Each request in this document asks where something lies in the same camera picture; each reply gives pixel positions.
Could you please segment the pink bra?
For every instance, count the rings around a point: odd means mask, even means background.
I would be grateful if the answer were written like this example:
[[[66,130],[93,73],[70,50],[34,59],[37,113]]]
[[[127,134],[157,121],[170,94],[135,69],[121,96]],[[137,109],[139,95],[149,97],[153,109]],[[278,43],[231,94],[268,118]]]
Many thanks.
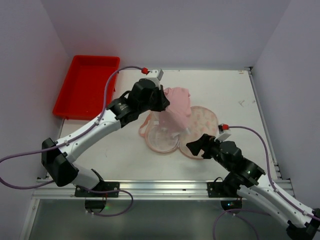
[[[169,133],[185,132],[192,115],[189,90],[183,87],[168,87],[164,90],[164,95],[170,104],[158,114],[160,128]]]

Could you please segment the peach floral mesh laundry bag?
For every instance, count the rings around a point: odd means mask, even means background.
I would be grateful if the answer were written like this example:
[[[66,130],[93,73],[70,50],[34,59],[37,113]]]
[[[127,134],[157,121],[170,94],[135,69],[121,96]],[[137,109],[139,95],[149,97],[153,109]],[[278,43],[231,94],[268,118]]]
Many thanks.
[[[185,157],[200,160],[202,152],[192,155],[187,143],[198,140],[203,134],[216,136],[218,132],[216,114],[202,106],[192,106],[188,127],[183,132],[172,132],[162,127],[159,114],[150,112],[140,126],[138,134],[144,138],[146,145],[159,154],[171,154],[179,150]]]

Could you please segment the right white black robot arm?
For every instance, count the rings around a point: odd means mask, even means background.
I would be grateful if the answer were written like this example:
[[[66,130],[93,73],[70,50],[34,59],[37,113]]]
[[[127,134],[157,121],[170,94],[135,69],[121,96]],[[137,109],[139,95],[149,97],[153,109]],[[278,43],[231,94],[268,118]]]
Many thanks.
[[[217,193],[252,201],[278,220],[292,240],[315,237],[320,227],[320,210],[299,202],[269,179],[261,167],[243,156],[235,142],[203,134],[186,146],[193,155],[203,152],[203,159],[214,159],[229,172],[221,183],[211,185]]]

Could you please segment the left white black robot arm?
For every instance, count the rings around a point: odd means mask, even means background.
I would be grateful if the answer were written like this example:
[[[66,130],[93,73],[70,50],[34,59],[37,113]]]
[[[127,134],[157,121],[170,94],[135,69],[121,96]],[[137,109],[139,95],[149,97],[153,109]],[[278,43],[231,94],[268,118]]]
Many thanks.
[[[137,120],[146,111],[162,112],[170,102],[156,77],[141,78],[131,90],[106,106],[101,114],[70,134],[42,142],[41,163],[58,187],[74,184],[93,190],[103,182],[94,169],[86,169],[75,161],[87,149],[107,135]]]

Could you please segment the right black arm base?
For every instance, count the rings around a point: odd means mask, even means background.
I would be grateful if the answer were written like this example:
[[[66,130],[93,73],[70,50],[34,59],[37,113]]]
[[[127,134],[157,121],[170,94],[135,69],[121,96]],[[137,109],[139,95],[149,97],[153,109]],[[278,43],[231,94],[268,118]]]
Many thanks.
[[[243,207],[242,197],[230,192],[224,185],[224,179],[217,177],[214,181],[206,183],[209,198],[223,198],[231,200],[221,200],[220,205],[223,210],[241,209]]]

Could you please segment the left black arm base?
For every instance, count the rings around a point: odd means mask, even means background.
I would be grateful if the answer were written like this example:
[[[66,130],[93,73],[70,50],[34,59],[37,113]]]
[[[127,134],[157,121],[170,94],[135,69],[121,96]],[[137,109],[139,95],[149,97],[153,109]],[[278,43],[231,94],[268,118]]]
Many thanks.
[[[101,213],[107,206],[107,199],[117,198],[119,193],[116,191],[120,188],[117,181],[100,182],[92,190],[85,190],[83,187],[77,186],[74,196],[77,198],[85,198],[84,207],[90,213]]]

